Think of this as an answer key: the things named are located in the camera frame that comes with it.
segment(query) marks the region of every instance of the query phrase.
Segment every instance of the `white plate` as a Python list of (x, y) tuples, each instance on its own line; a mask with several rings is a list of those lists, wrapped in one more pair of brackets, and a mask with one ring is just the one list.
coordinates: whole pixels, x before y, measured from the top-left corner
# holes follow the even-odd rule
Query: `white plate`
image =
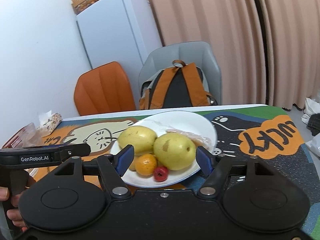
[[(145, 119), (142, 119), (136, 122), (134, 125), (141, 125), (148, 127), (156, 132), (157, 136), (165, 134), (165, 126), (171, 126), (175, 129), (192, 132), (194, 134), (200, 135), (202, 137), (207, 137), (211, 139), (213, 149), (217, 144), (217, 132), (211, 122), (205, 117), (187, 111), (169, 111), (164, 113), (155, 114), (149, 116)], [(118, 141), (115, 141), (112, 146), (110, 153), (113, 155), (117, 154), (120, 151), (120, 147), (118, 145)], [(197, 171), (200, 170), (199, 165), (196, 160), (187, 168), (184, 168), (180, 171), (169, 171), (169, 176), (167, 180), (163, 182), (156, 182), (153, 179), (153, 176), (150, 175), (140, 176), (135, 171), (127, 170), (122, 180), (132, 186), (143, 187), (143, 188), (155, 188), (155, 187), (166, 187), (169, 185), (173, 185), (180, 181), (189, 178)]]

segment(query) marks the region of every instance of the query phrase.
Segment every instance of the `red fruit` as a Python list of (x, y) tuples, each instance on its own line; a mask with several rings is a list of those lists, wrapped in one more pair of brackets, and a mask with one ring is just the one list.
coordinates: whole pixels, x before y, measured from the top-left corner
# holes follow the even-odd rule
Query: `red fruit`
[(168, 178), (169, 171), (166, 167), (157, 167), (153, 171), (153, 177), (157, 182), (163, 182)]

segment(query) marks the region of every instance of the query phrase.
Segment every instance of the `paw print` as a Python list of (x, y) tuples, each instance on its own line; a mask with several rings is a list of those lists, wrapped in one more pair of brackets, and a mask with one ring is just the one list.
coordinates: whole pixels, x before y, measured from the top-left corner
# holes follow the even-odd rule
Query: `paw print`
[(222, 153), (222, 151), (219, 148), (215, 148), (214, 151), (212, 152), (213, 155), (218, 155)]
[(219, 121), (219, 122), (226, 122), (226, 121), (228, 121), (228, 118), (223, 117), (223, 116), (217, 116), (214, 120)]

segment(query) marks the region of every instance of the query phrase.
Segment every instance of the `gray chair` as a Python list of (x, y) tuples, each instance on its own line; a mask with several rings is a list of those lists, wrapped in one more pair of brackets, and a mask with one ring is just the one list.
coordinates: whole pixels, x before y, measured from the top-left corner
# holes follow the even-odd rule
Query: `gray chair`
[(139, 75), (139, 88), (159, 70), (172, 66), (172, 61), (180, 59), (185, 63), (195, 62), (207, 78), (209, 91), (222, 105), (221, 70), (212, 53), (209, 43), (205, 41), (190, 41), (165, 46), (151, 52)]

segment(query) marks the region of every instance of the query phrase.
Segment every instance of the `floor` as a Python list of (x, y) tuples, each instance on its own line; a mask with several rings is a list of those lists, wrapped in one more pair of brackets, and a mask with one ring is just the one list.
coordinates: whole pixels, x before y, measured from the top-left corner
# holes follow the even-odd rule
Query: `floor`
[[(290, 112), (287, 112), (290, 116), (296, 127), (298, 128), (302, 138), (305, 142), (310, 141), (313, 136), (311, 135), (311, 131), (307, 129), (306, 124), (301, 121), (301, 117), (303, 115), (303, 111), (298, 110), (295, 106), (292, 107)], [(320, 177), (320, 157), (310, 152), (313, 162), (316, 166), (316, 170), (318, 172), (318, 176)]]

